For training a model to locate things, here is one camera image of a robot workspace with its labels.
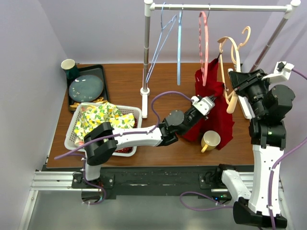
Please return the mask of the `plain red garment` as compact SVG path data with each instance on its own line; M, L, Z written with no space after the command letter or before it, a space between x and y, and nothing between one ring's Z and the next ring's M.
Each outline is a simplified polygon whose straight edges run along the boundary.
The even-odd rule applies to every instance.
M215 58L208 65L208 75L206 86L202 85L201 69L195 72L195 94L201 97L211 96L216 92L221 92L222 96L214 100L215 107L210 111L207 120L201 120L190 131L182 137L189 141L199 140L201 134L213 130L221 137L221 142L217 146L218 150L224 148L233 139L232 114L227 113L228 104L224 98L224 84L217 80L219 60Z

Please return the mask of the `pink plastic hanger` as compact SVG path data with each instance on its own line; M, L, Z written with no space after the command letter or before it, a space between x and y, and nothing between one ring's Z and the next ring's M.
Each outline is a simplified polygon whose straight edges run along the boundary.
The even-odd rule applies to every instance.
M209 29L208 18L204 11L199 14L199 51L202 85L206 86L209 65Z

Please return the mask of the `light blue plastic hanger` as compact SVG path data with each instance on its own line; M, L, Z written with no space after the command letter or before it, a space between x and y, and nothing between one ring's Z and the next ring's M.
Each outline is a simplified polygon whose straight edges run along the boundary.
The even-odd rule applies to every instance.
M182 13L179 12L177 33L177 85L181 84L181 39L182 39Z

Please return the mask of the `blue wire hanger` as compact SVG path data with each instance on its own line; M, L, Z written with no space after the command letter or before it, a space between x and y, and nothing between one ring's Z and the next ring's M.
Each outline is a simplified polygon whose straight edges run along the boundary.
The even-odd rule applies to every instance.
M156 62L158 60L158 57L174 27L174 24L177 20L177 15L175 14L170 21L168 21L166 24L163 22L163 14L164 14L164 5L165 2L163 3L163 7L161 8L161 14L160 14L160 25L161 25L161 31L159 35L159 39L155 48L155 52L152 58L151 66L149 67L148 73L145 78L145 82L149 83L149 80L151 78L151 75L153 73L154 67L156 65Z

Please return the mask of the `yellow lemon print garment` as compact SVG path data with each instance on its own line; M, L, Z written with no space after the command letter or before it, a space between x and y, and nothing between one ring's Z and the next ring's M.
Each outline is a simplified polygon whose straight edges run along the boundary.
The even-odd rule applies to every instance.
M109 122L113 128L130 129L135 128L137 125L137 121L132 113L123 114L114 104L85 104L81 106L81 116L74 128L77 140L84 141L84 137L87 134L104 122Z

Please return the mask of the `pastel floral skirt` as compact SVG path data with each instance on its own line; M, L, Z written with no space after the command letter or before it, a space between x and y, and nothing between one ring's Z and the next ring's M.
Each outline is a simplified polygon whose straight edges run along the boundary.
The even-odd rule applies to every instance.
M74 143L74 145L77 146L77 147L79 147L79 146L81 146L83 144L84 144L84 142L81 141L81 140L76 140L75 143Z

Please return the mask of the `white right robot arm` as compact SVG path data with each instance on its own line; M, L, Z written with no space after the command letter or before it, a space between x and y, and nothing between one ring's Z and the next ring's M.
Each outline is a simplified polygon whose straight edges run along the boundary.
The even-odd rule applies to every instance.
M295 93L288 86L269 87L271 77L259 69L249 73L228 72L232 87L246 97L254 118L249 135L254 156L252 190L248 190L239 172L231 165L220 164L214 184L227 188L233 204L235 223L260 228L285 229L287 219L279 205L279 163L286 147L285 115L292 109Z

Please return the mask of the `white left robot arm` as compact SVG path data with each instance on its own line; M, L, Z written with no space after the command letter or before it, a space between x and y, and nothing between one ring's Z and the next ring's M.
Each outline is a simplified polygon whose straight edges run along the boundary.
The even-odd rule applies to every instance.
M173 110L156 125L144 128L113 128L104 122L84 137L86 162L82 182L89 188L99 184L100 169L119 149L137 146L168 146L178 141L178 136L188 133L215 106L216 96L200 95L190 98L191 107L186 112Z

